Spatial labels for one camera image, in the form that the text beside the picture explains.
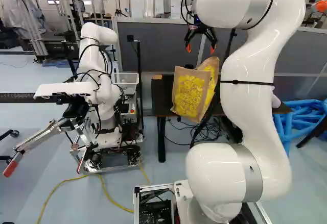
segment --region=clear plastic bin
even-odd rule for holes
[[[116,72],[111,77],[112,83],[119,85],[125,95],[133,95],[138,84],[137,72]]]

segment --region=red handle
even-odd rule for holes
[[[11,174],[15,171],[15,168],[17,167],[17,165],[18,165],[18,162],[12,160],[12,161],[8,164],[8,166],[7,166],[7,168],[5,169],[3,175],[4,175],[5,177],[10,177]]]

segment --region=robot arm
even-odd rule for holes
[[[202,211],[223,223],[242,202],[271,200],[291,185],[291,168],[271,114],[278,55],[301,25],[305,0],[192,0],[198,18],[215,28],[248,30],[246,43],[221,70],[220,98],[243,132],[241,144],[204,143],[186,157],[186,176]]]
[[[117,35],[111,29],[90,22],[83,25],[80,62],[75,82],[42,84],[33,97],[36,103],[68,104],[68,108],[60,120],[50,121],[44,130],[35,133],[14,147],[15,155],[5,169],[4,176],[9,177],[13,173],[25,152],[61,132],[77,131],[83,142],[87,146],[91,146],[90,150],[117,146],[117,141],[120,140],[120,130],[114,121],[113,106],[120,97],[120,90],[111,83],[109,74],[112,72],[112,66],[108,67],[105,60],[109,56],[106,57],[99,52],[100,44],[109,45],[116,41]],[[98,116],[92,118],[92,114],[89,113],[90,107],[95,108]],[[100,123],[102,126],[97,130],[90,130],[89,127],[92,123]],[[82,127],[85,127],[86,133],[82,132]],[[104,136],[110,134],[110,140],[107,139],[109,142],[97,138],[100,130],[109,131],[101,133]]]

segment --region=floor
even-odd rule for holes
[[[42,83],[62,82],[69,68],[41,67],[33,56],[0,56],[0,91],[34,92]],[[0,155],[9,153],[13,145],[44,128],[52,118],[59,118],[65,105],[0,104],[0,133],[8,128],[20,131],[19,138],[0,142]],[[167,136],[179,143],[189,143],[188,132],[180,133],[169,123]],[[159,163],[156,148],[156,118],[145,118],[146,139],[143,143],[144,170],[151,184],[172,183],[185,179],[184,159],[188,147],[166,142],[167,160]],[[313,139],[298,150],[292,145],[290,161],[293,188],[284,197],[263,203],[272,223],[326,223],[327,211],[327,142]],[[15,174],[0,176],[0,223],[35,223],[42,204],[56,184],[77,176],[76,162],[68,153],[69,142],[63,135],[26,154]],[[0,171],[5,167],[0,162]],[[133,187],[145,185],[138,169],[104,175],[110,196],[127,208],[133,208]],[[96,176],[66,183],[52,196],[41,223],[133,223],[133,214],[111,204],[103,194]]]

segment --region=paper bag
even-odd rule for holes
[[[219,59],[210,57],[196,69],[175,67],[171,111],[199,123],[215,94]]]

